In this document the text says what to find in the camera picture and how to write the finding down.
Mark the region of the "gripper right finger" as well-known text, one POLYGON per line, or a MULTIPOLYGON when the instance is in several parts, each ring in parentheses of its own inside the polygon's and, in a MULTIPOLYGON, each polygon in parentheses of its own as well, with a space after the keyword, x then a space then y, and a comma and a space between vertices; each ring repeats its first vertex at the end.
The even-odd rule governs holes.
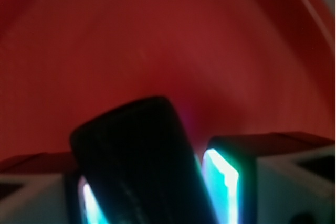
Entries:
POLYGON ((218 223, 335 223, 335 142, 302 132, 214 136, 202 173, 218 223))

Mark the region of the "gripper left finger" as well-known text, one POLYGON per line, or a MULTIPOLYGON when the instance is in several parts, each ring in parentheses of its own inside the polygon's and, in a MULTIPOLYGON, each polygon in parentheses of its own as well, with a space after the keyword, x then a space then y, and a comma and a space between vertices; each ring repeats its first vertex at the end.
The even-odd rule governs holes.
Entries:
POLYGON ((1 161, 1 223, 107 223, 70 152, 1 161))

